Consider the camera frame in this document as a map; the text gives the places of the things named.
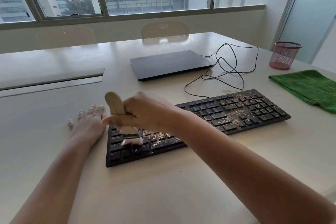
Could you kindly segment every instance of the chair backrest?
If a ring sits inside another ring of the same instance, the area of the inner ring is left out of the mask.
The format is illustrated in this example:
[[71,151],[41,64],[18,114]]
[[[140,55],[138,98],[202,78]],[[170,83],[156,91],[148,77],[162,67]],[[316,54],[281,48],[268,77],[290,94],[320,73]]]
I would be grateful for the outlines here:
[[188,26],[177,21],[153,22],[141,29],[142,42],[145,44],[156,44],[161,39],[167,39],[168,42],[180,42],[188,37]]
[[50,27],[48,33],[41,30],[36,38],[42,49],[97,43],[92,29],[77,25]]

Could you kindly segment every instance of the hand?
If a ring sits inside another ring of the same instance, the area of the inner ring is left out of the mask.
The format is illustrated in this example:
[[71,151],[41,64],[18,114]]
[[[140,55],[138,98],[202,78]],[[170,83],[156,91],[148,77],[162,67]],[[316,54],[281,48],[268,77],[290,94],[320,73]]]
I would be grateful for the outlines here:
[[92,147],[103,135],[106,126],[102,124],[102,119],[106,117],[104,106],[96,108],[92,105],[85,114],[82,109],[78,114],[77,123],[68,120],[72,140],[82,140]]
[[123,103],[128,114],[107,117],[103,120],[104,125],[112,124],[118,127],[128,126],[173,133],[176,118],[185,112],[157,95],[144,92],[138,92]]

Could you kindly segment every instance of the window frame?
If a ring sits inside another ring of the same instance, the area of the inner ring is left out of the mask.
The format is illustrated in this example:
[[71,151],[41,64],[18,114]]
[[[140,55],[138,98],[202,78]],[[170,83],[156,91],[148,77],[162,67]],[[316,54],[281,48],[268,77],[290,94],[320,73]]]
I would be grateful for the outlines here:
[[126,15],[109,15],[106,0],[98,0],[102,13],[101,14],[88,14],[88,15],[75,15],[75,16],[55,16],[45,17],[43,10],[38,0],[25,0],[29,7],[35,21],[29,22],[14,22],[14,23],[1,23],[0,30],[14,29],[14,28],[27,28],[27,27],[41,27],[41,26],[57,26],[57,25],[73,25],[94,22],[112,22],[124,20],[139,20],[150,18],[166,18],[176,16],[188,15],[201,15],[201,14],[215,14],[224,12],[236,11],[250,11],[250,10],[264,10],[265,5],[248,5],[248,6],[234,6],[224,8],[214,8],[215,0],[207,0],[207,8],[204,9],[190,9],[190,10],[163,10],[138,14]]

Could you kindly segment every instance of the table top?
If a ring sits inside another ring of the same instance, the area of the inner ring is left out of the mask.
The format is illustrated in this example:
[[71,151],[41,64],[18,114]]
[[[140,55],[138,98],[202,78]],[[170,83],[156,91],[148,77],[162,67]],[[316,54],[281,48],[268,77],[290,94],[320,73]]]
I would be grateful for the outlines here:
[[[130,58],[182,50],[210,55],[224,43],[250,46],[209,32],[191,34],[179,43],[145,45],[142,40],[130,40],[1,54],[0,64],[9,67],[15,63],[21,75],[101,67],[105,72],[99,83],[0,98],[0,223],[13,218],[68,141],[67,119],[93,103],[105,104],[107,91],[116,91],[122,99],[140,90],[153,92],[173,104],[201,99],[186,94],[183,87],[204,70],[138,82]],[[253,69],[256,48],[234,50],[237,70]],[[219,54],[234,64],[228,46]],[[270,56],[271,52],[259,49],[255,72],[243,75],[244,89],[258,90],[292,118],[232,137],[317,192],[335,191],[336,116],[300,101],[268,76],[317,69],[336,80],[336,74],[300,61],[294,61],[289,71],[271,69]],[[216,66],[212,75],[220,72]],[[242,86],[236,75],[225,75],[223,80]],[[198,80],[187,90],[210,97],[237,91],[216,80]],[[106,168],[106,146],[105,133],[85,163],[69,223],[256,223],[189,148]]]

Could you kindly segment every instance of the green cloth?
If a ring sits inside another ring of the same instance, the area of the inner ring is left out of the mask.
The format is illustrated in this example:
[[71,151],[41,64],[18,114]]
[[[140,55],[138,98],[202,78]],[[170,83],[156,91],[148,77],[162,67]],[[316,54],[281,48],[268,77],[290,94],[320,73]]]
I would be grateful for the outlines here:
[[316,70],[270,75],[269,78],[307,104],[336,113],[336,82]]

